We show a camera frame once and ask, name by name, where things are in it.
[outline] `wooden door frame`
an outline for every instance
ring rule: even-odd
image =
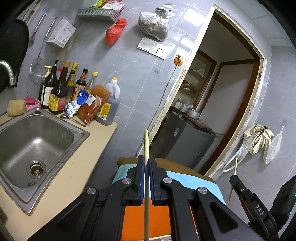
[[[211,166],[214,164],[214,162],[217,160],[217,158],[219,157],[220,153],[224,150],[224,148],[226,147],[227,143],[230,141],[233,133],[236,130],[236,127],[238,126],[240,120],[242,119],[242,115],[244,113],[244,110],[246,109],[246,105],[248,104],[248,101],[252,91],[254,89],[256,80],[257,80],[257,74],[259,71],[259,65],[260,65],[260,60],[256,60],[256,59],[242,59],[242,60],[234,60],[234,61],[228,61],[228,62],[222,62],[219,66],[219,69],[217,71],[217,74],[214,78],[214,81],[210,87],[209,92],[207,93],[207,96],[205,98],[205,101],[203,102],[202,106],[201,106],[201,111],[205,108],[212,92],[213,89],[217,83],[217,80],[219,78],[219,74],[221,69],[224,66],[230,66],[230,65],[238,65],[238,64],[254,64],[253,65],[253,69],[252,69],[252,73],[251,73],[251,77],[246,89],[246,92],[244,94],[243,100],[240,104],[240,107],[233,119],[233,121],[231,122],[226,134],[223,136],[222,140],[220,141],[219,145],[216,147],[215,151],[212,153],[212,155],[209,157],[209,159],[205,162],[205,164],[202,166],[202,168],[199,170],[199,173],[202,175],[205,175],[206,172],[211,168]]]
[[[247,49],[249,50],[249,52],[252,54],[252,56],[255,56],[254,58],[257,59],[258,61],[260,61],[259,63],[259,70],[257,72],[257,74],[255,74],[256,77],[256,81],[255,81],[255,85],[254,88],[252,90],[251,96],[249,100],[245,100],[246,103],[246,108],[243,112],[242,118],[240,120],[240,122],[238,123],[236,129],[234,130],[233,135],[231,136],[229,142],[227,143],[227,145],[225,146],[225,148],[222,150],[222,152],[220,153],[220,155],[218,156],[218,158],[214,161],[214,163],[212,164],[212,166],[207,170],[206,174],[207,176],[213,176],[213,174],[219,169],[219,167],[222,165],[223,161],[228,158],[228,155],[230,155],[230,153],[228,153],[229,150],[231,150],[231,148],[233,146],[236,145],[236,143],[239,141],[240,139],[240,134],[243,130],[243,128],[245,127],[245,124],[248,121],[248,118],[250,117],[251,114],[251,110],[254,107],[254,104],[257,102],[257,97],[260,94],[261,91],[261,85],[262,85],[262,81],[263,78],[261,79],[261,74],[265,73],[265,69],[266,69],[266,59],[264,58],[263,53],[261,52],[261,50],[259,49],[259,47],[257,46],[257,44],[254,42],[254,40],[251,38],[251,36],[230,16],[228,15],[225,11],[223,11],[220,7],[218,7],[217,5],[213,5],[207,15],[207,17],[204,20],[204,23],[198,33],[198,36],[194,42],[193,48],[187,58],[187,60],[184,62],[183,68],[180,71],[171,91],[169,92],[169,95],[165,101],[165,104],[163,105],[162,110],[160,111],[159,115],[156,117],[155,122],[151,122],[150,126],[148,127],[148,130],[150,131],[149,133],[149,144],[151,143],[151,141],[153,140],[157,130],[160,127],[160,124],[162,122],[162,120],[164,119],[166,113],[168,112],[168,109],[170,108],[177,92],[179,91],[179,88],[184,80],[184,77],[186,76],[189,67],[193,61],[193,58],[195,57],[197,50],[202,42],[202,39],[205,35],[205,32],[210,24],[211,19],[219,19],[221,21],[225,21],[224,26],[228,26],[231,28],[234,28],[237,33],[235,32],[235,36],[237,35],[241,35],[239,36],[239,40],[241,41],[241,43],[245,43],[248,44],[249,47],[247,47]],[[138,156],[139,154],[144,154],[143,153],[143,148],[144,147],[144,143],[142,143],[142,146],[139,148],[139,151],[137,152],[136,156]]]
[[[210,61],[212,64],[211,64],[211,67],[207,73],[207,76],[205,78],[205,81],[200,89],[200,92],[198,94],[198,96],[196,97],[195,101],[193,102],[193,109],[196,109],[198,104],[200,103],[204,93],[205,93],[205,90],[210,82],[210,79],[214,73],[214,70],[216,68],[216,65],[217,65],[217,62],[212,59],[209,55],[207,55],[205,52],[201,51],[200,49],[197,50],[197,53],[200,54],[202,57],[204,57],[205,59],[207,59],[208,61]]]

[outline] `mesh strainer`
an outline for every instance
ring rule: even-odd
[[[40,58],[40,54],[41,54],[41,51],[47,41],[47,37],[48,37],[48,34],[50,32],[50,30],[52,29],[54,23],[56,22],[58,17],[56,17],[52,24],[50,25],[45,37],[44,37],[44,40],[43,40],[43,44],[41,46],[41,49],[40,49],[40,52],[39,52],[39,55],[37,58],[35,58],[31,64],[31,67],[30,67],[30,78],[31,78],[31,81],[35,84],[35,85],[41,85],[45,79],[45,73],[46,73],[46,68],[44,67],[44,61],[42,58]]]

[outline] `screw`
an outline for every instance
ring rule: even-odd
[[[169,178],[169,177],[165,177],[164,179],[163,179],[163,182],[164,183],[167,183],[167,184],[170,184],[170,183],[172,183],[172,179],[171,178]]]
[[[207,189],[204,188],[204,187],[200,187],[200,188],[198,188],[198,192],[201,193],[201,194],[206,194],[207,193]]]
[[[96,193],[96,188],[88,188],[86,191],[89,195],[95,194]]]
[[[130,184],[131,183],[131,179],[130,178],[124,178],[124,179],[122,179],[122,182],[124,184]]]

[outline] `blue gripper pad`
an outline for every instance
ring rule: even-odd
[[[144,182],[145,182],[145,157],[142,156],[141,204],[143,204],[143,199],[144,199]]]
[[[151,158],[149,157],[149,178],[150,178],[150,193],[151,193],[151,201],[152,204],[154,203],[155,196],[154,196],[154,181],[153,181],[153,174],[152,174],[152,163]]]

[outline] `sink drain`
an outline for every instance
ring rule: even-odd
[[[40,178],[46,172],[46,167],[43,162],[33,161],[28,165],[27,172],[33,178]]]

